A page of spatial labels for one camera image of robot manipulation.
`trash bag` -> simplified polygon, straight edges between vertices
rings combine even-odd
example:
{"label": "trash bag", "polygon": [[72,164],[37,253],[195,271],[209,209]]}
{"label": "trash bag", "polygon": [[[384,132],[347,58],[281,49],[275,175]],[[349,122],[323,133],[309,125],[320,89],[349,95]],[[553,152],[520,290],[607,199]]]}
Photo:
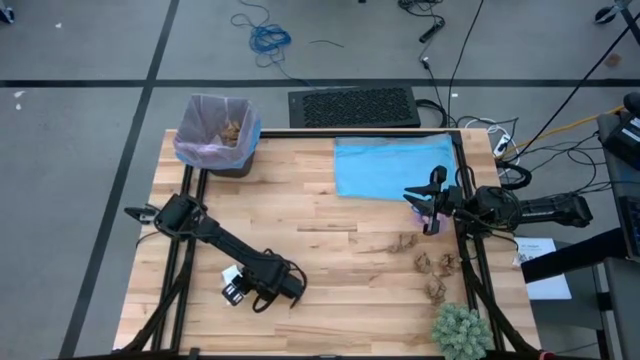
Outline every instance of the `trash bag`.
{"label": "trash bag", "polygon": [[251,165],[260,129],[248,99],[194,94],[173,145],[178,159],[193,167],[242,169]]}

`wooden table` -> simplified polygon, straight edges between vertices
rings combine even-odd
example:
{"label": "wooden table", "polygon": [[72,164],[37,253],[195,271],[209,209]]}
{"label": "wooden table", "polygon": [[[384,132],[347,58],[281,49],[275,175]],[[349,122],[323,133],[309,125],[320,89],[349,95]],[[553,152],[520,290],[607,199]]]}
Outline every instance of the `wooden table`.
{"label": "wooden table", "polygon": [[[499,185],[486,133],[460,132],[477,184]],[[175,157],[174,135],[168,130],[162,144],[149,200],[156,206],[180,191],[184,165]],[[338,197],[333,151],[332,138],[262,139],[247,177],[208,176],[209,215],[252,247],[269,247],[295,261],[307,273],[309,287],[293,309],[283,297],[261,314],[251,311],[252,297],[237,307],[227,305],[220,294],[221,271],[234,261],[199,242],[181,353],[199,347],[203,354],[439,355],[430,339],[437,306],[423,291],[431,275],[416,272],[413,259],[422,251],[434,263],[444,253],[457,254],[452,224],[426,237],[403,202]],[[197,175],[192,182],[194,193]],[[142,235],[153,230],[143,227]],[[386,251],[414,234],[419,239],[414,248]],[[155,309],[168,247],[162,235],[138,247],[114,348],[126,345]],[[513,244],[490,238],[485,247],[498,305],[539,347],[522,273],[512,266]],[[446,301],[466,303],[462,274],[443,280]],[[164,347],[172,322],[170,312]]]}

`blue cable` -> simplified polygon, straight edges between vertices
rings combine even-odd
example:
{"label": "blue cable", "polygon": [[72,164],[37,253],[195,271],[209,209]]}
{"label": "blue cable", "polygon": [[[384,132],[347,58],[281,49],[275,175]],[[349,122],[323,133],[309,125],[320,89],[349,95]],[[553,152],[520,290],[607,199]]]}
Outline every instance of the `blue cable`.
{"label": "blue cable", "polygon": [[[276,65],[280,72],[291,80],[300,81],[306,86],[313,87],[311,83],[304,79],[298,79],[287,74],[282,68],[282,64],[285,62],[286,57],[284,54],[285,46],[291,44],[291,35],[284,30],[278,24],[267,24],[271,18],[269,9],[262,5],[251,4],[244,0],[238,0],[238,2],[245,6],[256,7],[264,10],[267,17],[258,25],[255,25],[251,18],[245,13],[237,13],[229,19],[231,25],[235,27],[250,27],[251,36],[249,37],[249,47],[253,52],[257,54],[255,63],[259,68],[266,68],[271,65]],[[260,58],[269,58],[269,62],[260,63]]]}

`gray floor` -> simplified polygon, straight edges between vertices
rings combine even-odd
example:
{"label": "gray floor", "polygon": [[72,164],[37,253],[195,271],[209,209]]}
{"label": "gray floor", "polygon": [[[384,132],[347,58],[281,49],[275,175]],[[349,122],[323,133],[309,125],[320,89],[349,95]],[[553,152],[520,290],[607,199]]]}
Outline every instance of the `gray floor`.
{"label": "gray floor", "polygon": [[[1,80],[143,80],[169,0],[7,0],[17,22],[0,25]],[[423,79],[417,37],[430,20],[411,17],[392,0],[255,0],[290,31],[285,69],[309,79]],[[470,37],[458,79],[579,79],[624,29],[621,19],[598,27],[591,19],[605,0],[487,0]],[[451,76],[477,1],[445,0],[436,13],[447,26],[427,55],[436,78]],[[258,69],[247,46],[249,30],[229,17],[259,9],[233,1],[181,0],[158,79],[283,79],[275,67]],[[326,39],[343,44],[309,44]],[[640,78],[640,52],[630,35],[615,52],[622,62],[593,78]],[[111,349],[134,256],[139,226],[122,213],[147,199],[161,136],[181,120],[192,93],[250,98],[264,127],[288,127],[287,92],[302,88],[155,88],[122,193],[118,215],[89,306],[76,355]],[[20,98],[14,92],[25,90]],[[446,88],[440,88],[445,97]],[[515,138],[531,138],[570,92],[556,87],[456,87],[452,115],[496,120],[519,116]],[[632,88],[583,88],[558,117],[565,125],[619,105]],[[0,358],[58,356],[102,220],[141,88],[0,88]],[[436,99],[416,87],[418,98]],[[421,113],[422,124],[438,119]],[[595,123],[543,140],[582,139]],[[595,151],[596,161],[602,154]],[[523,158],[532,167],[550,154]],[[537,197],[585,184],[591,168],[559,157],[534,173],[519,196]],[[607,179],[598,168],[598,180]],[[618,226],[611,194],[588,195],[595,220],[585,229],[523,226],[519,233],[577,242]],[[589,344],[593,332],[538,324],[543,345],[561,351]],[[575,355],[597,356],[597,348]]]}

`concrete floor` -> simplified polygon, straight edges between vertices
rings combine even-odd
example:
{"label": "concrete floor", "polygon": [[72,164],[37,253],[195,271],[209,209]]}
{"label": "concrete floor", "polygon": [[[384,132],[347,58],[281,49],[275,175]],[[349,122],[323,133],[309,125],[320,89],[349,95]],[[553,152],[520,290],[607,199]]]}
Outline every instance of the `concrete floor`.
{"label": "concrete floor", "polygon": [[[154,88],[154,79],[145,79],[170,0],[9,2],[17,22],[0,25],[0,80],[88,81],[0,81],[4,130],[0,132],[0,226],[5,234],[0,252],[0,358],[58,356],[100,226],[109,217],[105,208],[110,196],[112,202],[115,196],[117,213],[112,227],[103,225],[101,234],[109,235],[108,242],[75,352],[107,353],[139,234],[139,226],[122,209],[139,206],[148,198],[162,133],[179,124],[189,95],[250,98],[263,115],[264,127],[277,128],[288,127],[287,92],[302,88],[286,87],[295,86],[286,81],[211,82],[206,86],[219,87],[204,88],[185,82],[176,84],[180,87]],[[431,26],[431,20],[408,15],[395,1],[369,0],[364,5],[355,0],[256,2],[268,6],[272,21],[293,37],[284,65],[291,76],[334,79],[329,85],[336,86],[348,85],[339,79],[419,81],[428,76],[416,61],[422,50],[417,38]],[[237,12],[259,21],[264,16],[259,9],[233,1],[173,0],[173,4],[178,8],[166,50],[156,54],[162,60],[157,79],[284,79],[274,67],[256,68],[247,46],[249,30],[229,24],[229,17]],[[580,79],[624,29],[621,19],[606,26],[592,23],[594,13],[605,5],[609,2],[487,0],[456,76],[478,81],[454,88],[458,97],[451,99],[452,115],[496,120],[519,116],[516,140],[531,138],[575,82],[540,87],[539,82],[529,80]],[[477,1],[445,0],[435,8],[447,25],[427,56],[442,84],[451,77],[476,6]],[[309,44],[317,39],[345,47]],[[592,78],[640,79],[638,50],[627,35],[615,49],[622,62],[615,68],[600,67]],[[524,81],[491,81],[495,79]],[[14,93],[22,90],[26,93],[15,98]],[[554,126],[611,109],[633,90],[583,88]],[[149,91],[148,106],[145,101],[139,104],[141,94],[144,99]],[[440,88],[441,95],[446,91]],[[416,98],[436,99],[431,87],[414,87],[414,93]],[[424,127],[439,122],[428,112],[421,117]],[[137,134],[137,120],[142,121],[139,137],[129,137],[135,151],[123,153],[131,129]],[[595,123],[590,123],[540,145],[579,140],[595,129]],[[601,153],[593,153],[596,161],[602,160]],[[548,156],[532,154],[523,158],[522,165],[533,167]],[[116,179],[117,173],[126,177]],[[590,176],[589,167],[559,157],[537,170],[532,184],[518,195],[527,198],[568,191],[585,184]],[[598,169],[598,179],[607,179],[604,166]],[[121,192],[118,181],[123,185]],[[587,199],[595,216],[589,227],[530,225],[521,227],[519,234],[577,242],[618,226],[610,193],[588,195]],[[550,350],[595,341],[592,331],[538,325],[542,343]],[[597,357],[598,352],[592,346],[572,354]]]}

